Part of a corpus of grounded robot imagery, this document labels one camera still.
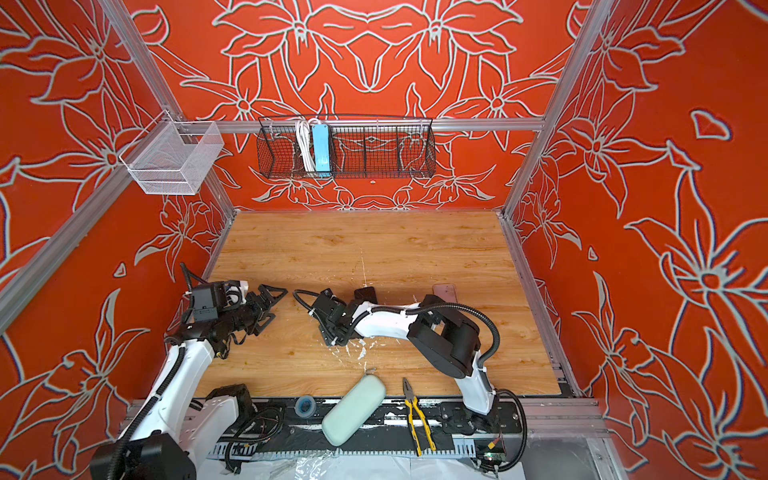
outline yellow pliers handle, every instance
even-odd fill
[[[427,434],[427,441],[429,442],[429,449],[433,452],[437,452],[437,447],[435,446],[435,443],[432,441],[432,430],[429,428],[429,423],[427,422],[426,417],[424,416],[424,412],[419,408],[419,399],[418,397],[413,397],[413,402],[410,402],[409,400],[406,400],[406,405],[408,406],[408,425],[411,426],[411,436],[413,437],[413,441],[416,443],[416,454],[417,456],[422,456],[422,448],[419,445],[419,437],[416,435],[416,428],[413,425],[413,410],[416,411],[416,413],[419,414],[419,418],[422,421],[422,425],[424,425],[424,431]]]

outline wooden table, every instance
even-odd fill
[[[497,388],[522,395],[560,393],[496,214],[482,212],[313,212],[239,214],[212,280],[248,280],[319,292],[330,287],[342,300],[374,286],[379,302],[421,301],[436,283],[453,283],[458,301],[494,321],[501,347],[486,362]],[[317,321],[289,293],[277,318],[260,336],[232,345],[215,359],[198,396],[246,383],[253,396],[342,396],[376,368],[389,395],[402,395],[407,376],[417,395],[458,395],[405,340],[379,337],[328,348]],[[491,345],[480,323],[482,351]]]

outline red wall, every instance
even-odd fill
[[[0,7],[0,288],[104,182],[159,108],[96,1]],[[223,228],[201,196],[132,184],[0,341],[0,478],[81,475],[142,398]]]
[[[588,2],[127,0],[188,118],[542,115]],[[267,180],[251,135],[217,173],[243,210],[500,207],[532,132],[440,135],[431,180]]]
[[[618,2],[515,211],[633,478],[768,471],[768,10]]]

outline white mesh basket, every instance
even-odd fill
[[[210,122],[196,144],[186,143],[173,122],[156,128],[149,145],[126,164],[146,194],[195,195],[224,147],[216,122]]]

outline white power cord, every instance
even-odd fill
[[[312,158],[312,153],[310,152],[310,124],[312,123],[317,123],[318,125],[322,124],[322,122],[316,118],[310,118],[309,121],[296,121],[296,141],[299,142],[301,158],[304,160],[304,170],[307,172],[316,171],[315,160]]]

